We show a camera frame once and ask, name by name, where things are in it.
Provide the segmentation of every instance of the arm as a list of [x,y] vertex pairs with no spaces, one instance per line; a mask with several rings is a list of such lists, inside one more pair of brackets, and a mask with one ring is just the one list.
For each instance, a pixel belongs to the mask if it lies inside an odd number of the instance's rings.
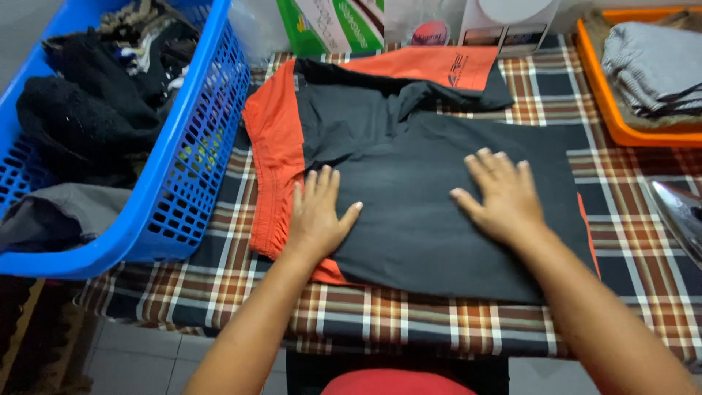
[[526,162],[489,150],[465,162],[483,204],[451,191],[487,235],[519,256],[543,289],[559,333],[603,394],[702,394],[644,323],[604,286],[543,221]]
[[311,171],[303,196],[296,184],[288,242],[280,257],[217,336],[185,394],[258,394],[265,384],[295,303],[314,268],[346,237],[363,205],[336,216],[340,174]]

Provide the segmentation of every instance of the clothes iron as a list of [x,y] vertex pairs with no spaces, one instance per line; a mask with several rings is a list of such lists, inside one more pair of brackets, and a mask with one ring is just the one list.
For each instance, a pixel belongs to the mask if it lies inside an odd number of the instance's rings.
[[646,181],[663,223],[702,270],[702,198],[660,181]]

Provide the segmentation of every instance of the white tile floor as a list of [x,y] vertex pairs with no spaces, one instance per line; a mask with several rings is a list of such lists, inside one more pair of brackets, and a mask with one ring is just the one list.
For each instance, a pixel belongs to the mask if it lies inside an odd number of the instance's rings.
[[[213,339],[135,328],[101,320],[85,362],[95,395],[175,395]],[[579,363],[510,359],[513,395],[598,394]],[[273,364],[263,395],[287,395],[285,351]]]

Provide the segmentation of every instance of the black and orange shirt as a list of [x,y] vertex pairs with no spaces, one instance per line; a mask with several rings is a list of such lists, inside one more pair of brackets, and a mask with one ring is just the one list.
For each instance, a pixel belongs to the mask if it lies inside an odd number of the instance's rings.
[[462,159],[489,147],[530,161],[546,221],[594,268],[560,143],[565,128],[435,112],[437,101],[466,112],[511,105],[496,53],[494,47],[409,47],[341,66],[305,59],[283,64],[244,108],[259,190],[251,247],[277,258],[294,183],[330,164],[342,175],[338,211],[356,201],[364,210],[313,279],[541,302],[534,279],[449,198],[457,186],[479,196]]

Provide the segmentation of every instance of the red clothing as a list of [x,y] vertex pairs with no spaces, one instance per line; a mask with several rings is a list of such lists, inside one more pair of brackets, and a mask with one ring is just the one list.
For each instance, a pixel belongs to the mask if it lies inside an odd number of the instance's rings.
[[397,369],[365,369],[332,380],[322,395],[476,395],[434,373]]

